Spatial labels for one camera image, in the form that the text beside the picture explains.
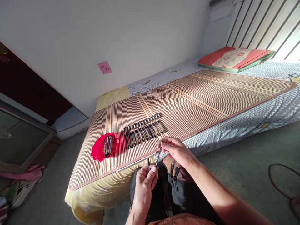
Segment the cable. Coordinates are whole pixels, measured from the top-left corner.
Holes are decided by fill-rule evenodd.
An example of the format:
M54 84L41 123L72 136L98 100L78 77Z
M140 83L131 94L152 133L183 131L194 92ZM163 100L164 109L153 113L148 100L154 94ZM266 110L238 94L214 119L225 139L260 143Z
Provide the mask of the cable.
M282 194L284 195L286 198L288 198L290 200L290 207L291 207L291 210L292 212L294 213L294 215L297 217L297 219L300 221L300 215L297 214L296 212L296 204L300 204L300 195L296 196L296 197L291 197L289 196L288 194L284 193L282 190L279 189L279 187L276 185L276 183L274 182L273 180L273 177L272 177L272 173L271 173L271 168L274 167L274 166L283 166L291 171L293 171L294 173L296 173L298 176L300 176L300 173L297 172L296 170L286 166L286 165L283 165L283 164L280 164L280 163L274 163L274 164L271 164L269 166L269 178L270 178L270 181L272 183L272 185Z

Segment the pink sticky note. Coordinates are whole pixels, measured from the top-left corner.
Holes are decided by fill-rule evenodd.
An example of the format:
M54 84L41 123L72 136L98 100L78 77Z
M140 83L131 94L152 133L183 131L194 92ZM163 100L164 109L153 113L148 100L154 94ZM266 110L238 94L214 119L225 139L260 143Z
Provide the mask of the pink sticky note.
M110 68L107 61L98 63L98 66L103 74L111 73L112 69Z

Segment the hand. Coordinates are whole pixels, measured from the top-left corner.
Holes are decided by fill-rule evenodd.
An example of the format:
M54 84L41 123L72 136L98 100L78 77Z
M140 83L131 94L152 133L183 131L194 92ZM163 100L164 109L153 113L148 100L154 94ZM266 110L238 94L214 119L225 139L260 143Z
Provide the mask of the hand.
M185 169L188 169L193 162L198 161L179 138L164 137L157 142L157 148L160 148L160 146L162 147L162 152L169 152Z
M152 190L158 180L158 167L156 168L154 164L150 167L151 169L149 171L146 164L137 172L135 193L132 203L133 211L143 210L147 214L150 208Z

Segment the red plastic dish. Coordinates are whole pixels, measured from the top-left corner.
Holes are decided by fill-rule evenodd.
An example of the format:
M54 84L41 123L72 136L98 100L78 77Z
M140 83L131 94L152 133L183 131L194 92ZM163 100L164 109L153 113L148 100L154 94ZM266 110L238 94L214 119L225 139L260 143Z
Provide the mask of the red plastic dish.
M107 140L107 136L112 135L115 137L113 143L112 143L112 153L117 149L117 146L119 145L119 135L115 133L106 133L102 135L98 140L96 140L95 144L92 147L92 153L91 156L93 156L94 160L99 160L100 162L105 159L104 156L104 140Z

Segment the bamboo mat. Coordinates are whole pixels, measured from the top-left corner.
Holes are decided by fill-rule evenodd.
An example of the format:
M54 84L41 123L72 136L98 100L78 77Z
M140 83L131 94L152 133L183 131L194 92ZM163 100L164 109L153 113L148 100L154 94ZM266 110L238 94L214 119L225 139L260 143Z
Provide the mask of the bamboo mat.
M69 188L75 190L157 151L164 136L182 140L274 98L296 84L262 77L203 70L97 111L82 144ZM162 114L162 136L125 149L123 127ZM120 144L102 162L91 156L95 141L107 132L119 134Z

